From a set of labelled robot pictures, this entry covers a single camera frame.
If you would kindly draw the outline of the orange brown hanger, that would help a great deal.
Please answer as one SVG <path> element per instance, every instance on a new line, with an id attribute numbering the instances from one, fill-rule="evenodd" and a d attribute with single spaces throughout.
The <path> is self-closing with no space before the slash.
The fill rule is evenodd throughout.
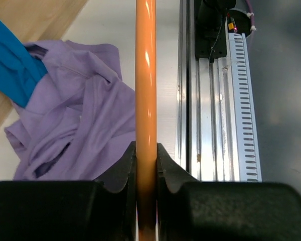
<path id="1" fill-rule="evenodd" d="M 138 239 L 156 239 L 156 1 L 136 1 L 135 113 Z"/>

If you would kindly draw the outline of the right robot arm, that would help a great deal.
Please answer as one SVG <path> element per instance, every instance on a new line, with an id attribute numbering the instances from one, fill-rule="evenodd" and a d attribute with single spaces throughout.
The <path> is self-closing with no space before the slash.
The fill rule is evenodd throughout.
<path id="1" fill-rule="evenodd" d="M 234 0 L 194 1 L 196 59 L 205 58 L 213 63 L 227 55 L 226 17 L 235 5 Z"/>

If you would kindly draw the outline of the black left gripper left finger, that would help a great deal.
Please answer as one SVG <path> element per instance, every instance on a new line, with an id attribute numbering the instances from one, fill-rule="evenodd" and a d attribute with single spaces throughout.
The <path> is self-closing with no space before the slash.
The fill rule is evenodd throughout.
<path id="1" fill-rule="evenodd" d="M 136 156 L 93 181 L 1 181 L 0 240 L 135 240 Z"/>

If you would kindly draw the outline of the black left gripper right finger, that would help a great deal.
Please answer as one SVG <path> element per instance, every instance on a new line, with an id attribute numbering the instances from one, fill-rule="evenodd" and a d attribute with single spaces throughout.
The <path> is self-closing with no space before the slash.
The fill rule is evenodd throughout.
<path id="1" fill-rule="evenodd" d="M 201 182 L 158 144 L 160 240 L 301 240 L 301 196 L 289 185 Z"/>

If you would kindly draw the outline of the lilac t shirt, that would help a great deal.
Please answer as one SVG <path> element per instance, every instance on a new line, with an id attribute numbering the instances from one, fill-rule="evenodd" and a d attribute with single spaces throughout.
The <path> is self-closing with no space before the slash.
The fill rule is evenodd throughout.
<path id="1" fill-rule="evenodd" d="M 38 41 L 26 49 L 47 74 L 5 129 L 20 159 L 15 180 L 93 180 L 135 139 L 135 92 L 110 44 Z"/>

